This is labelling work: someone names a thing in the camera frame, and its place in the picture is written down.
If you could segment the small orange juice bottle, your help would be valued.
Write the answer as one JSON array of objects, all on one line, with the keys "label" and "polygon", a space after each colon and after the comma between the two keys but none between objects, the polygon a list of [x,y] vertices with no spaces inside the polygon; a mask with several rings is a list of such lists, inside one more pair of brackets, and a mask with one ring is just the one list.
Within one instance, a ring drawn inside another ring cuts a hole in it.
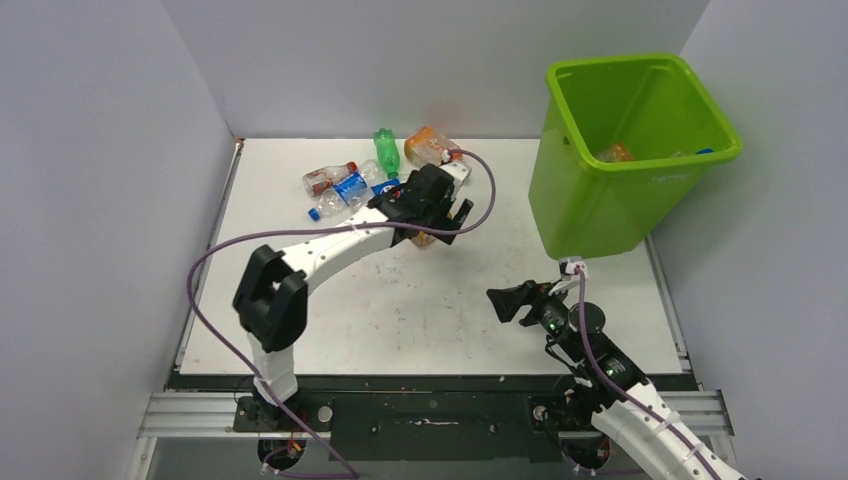
[{"label": "small orange juice bottle", "polygon": [[410,238],[410,242],[419,250],[427,249],[436,241],[437,238],[435,236],[423,231],[417,231],[415,235]]}]

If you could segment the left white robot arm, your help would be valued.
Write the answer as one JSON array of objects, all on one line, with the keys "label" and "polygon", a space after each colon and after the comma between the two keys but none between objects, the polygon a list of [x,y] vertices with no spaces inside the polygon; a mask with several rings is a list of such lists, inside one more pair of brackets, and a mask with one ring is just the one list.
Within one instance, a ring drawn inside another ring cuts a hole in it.
[{"label": "left white robot arm", "polygon": [[293,345],[306,329],[309,295],[360,259],[413,238],[419,227],[436,229],[439,240],[452,243],[473,206],[466,200],[455,215],[450,213],[470,175],[461,161],[427,164],[402,184],[372,191],[368,202],[341,223],[340,232],[279,251],[262,245],[252,252],[232,306],[258,370],[258,414],[271,429],[286,430],[297,420]]}]

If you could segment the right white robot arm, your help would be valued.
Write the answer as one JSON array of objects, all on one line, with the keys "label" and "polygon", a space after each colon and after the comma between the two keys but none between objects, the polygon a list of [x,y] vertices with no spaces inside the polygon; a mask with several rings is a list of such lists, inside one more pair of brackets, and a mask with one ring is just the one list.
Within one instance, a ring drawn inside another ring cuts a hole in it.
[{"label": "right white robot arm", "polygon": [[565,402],[569,421],[609,438],[653,479],[742,478],[695,435],[605,333],[605,312],[586,300],[584,284],[577,289],[572,306],[552,283],[528,280],[486,292],[500,322],[515,320],[526,308],[520,325],[544,330],[547,349],[573,378]]}]

